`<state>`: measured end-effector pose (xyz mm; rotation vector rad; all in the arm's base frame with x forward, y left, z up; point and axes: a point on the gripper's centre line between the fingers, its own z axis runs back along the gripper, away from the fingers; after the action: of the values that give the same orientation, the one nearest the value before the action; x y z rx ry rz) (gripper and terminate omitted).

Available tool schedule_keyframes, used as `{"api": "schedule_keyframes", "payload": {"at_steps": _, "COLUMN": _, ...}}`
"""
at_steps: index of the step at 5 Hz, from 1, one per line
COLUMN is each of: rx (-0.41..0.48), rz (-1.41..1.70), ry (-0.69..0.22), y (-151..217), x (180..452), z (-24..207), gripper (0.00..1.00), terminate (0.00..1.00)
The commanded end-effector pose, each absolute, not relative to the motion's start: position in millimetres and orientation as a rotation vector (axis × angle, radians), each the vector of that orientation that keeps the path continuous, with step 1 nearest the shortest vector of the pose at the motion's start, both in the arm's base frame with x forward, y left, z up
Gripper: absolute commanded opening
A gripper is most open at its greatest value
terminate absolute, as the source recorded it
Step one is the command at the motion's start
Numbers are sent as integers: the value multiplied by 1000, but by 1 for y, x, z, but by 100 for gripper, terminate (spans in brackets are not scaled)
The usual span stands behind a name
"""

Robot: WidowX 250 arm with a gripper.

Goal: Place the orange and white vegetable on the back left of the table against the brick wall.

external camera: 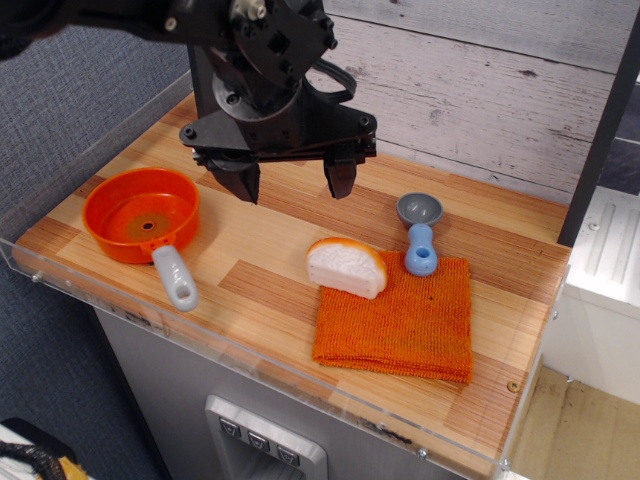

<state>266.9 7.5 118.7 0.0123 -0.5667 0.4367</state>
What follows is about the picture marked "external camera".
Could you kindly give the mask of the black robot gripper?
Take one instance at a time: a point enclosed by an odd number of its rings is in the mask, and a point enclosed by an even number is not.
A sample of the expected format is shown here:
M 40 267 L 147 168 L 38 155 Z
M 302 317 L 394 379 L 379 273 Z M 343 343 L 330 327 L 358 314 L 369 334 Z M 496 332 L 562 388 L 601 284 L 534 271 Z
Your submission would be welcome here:
M 180 140 L 201 157 L 222 157 L 208 160 L 206 168 L 244 202 L 258 203 L 257 162 L 323 157 L 330 193 L 343 199 L 352 191 L 357 163 L 376 155 L 377 122 L 344 105 L 355 94 L 353 77 L 341 75 L 336 82 L 341 91 L 322 92 L 303 78 L 295 90 L 281 91 L 276 102 L 257 109 L 214 77 L 217 110 L 184 126 Z

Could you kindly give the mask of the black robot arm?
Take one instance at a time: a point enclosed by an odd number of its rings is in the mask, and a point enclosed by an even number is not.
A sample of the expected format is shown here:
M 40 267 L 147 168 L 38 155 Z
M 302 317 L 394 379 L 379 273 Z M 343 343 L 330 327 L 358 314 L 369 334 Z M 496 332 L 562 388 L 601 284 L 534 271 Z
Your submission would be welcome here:
M 321 161 L 332 196 L 344 198 L 376 153 L 376 119 L 349 107 L 356 80 L 324 57 L 337 39 L 319 1 L 5 1 L 1 56 L 70 25 L 203 54 L 216 109 L 180 138 L 241 200 L 257 201 L 261 163 L 293 160 Z

